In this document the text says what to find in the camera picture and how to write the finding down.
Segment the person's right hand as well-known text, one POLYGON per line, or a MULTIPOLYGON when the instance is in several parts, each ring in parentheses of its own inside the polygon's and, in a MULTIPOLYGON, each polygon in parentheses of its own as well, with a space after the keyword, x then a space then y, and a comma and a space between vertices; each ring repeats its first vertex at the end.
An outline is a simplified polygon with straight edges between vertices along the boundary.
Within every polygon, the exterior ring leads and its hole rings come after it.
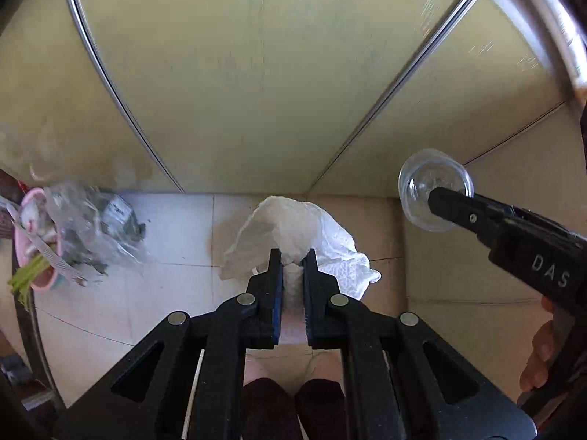
POLYGON ((532 339, 532 353, 519 378, 522 392, 541 388, 549 377, 549 366, 560 350, 560 339, 554 332, 554 319, 546 322, 532 339))

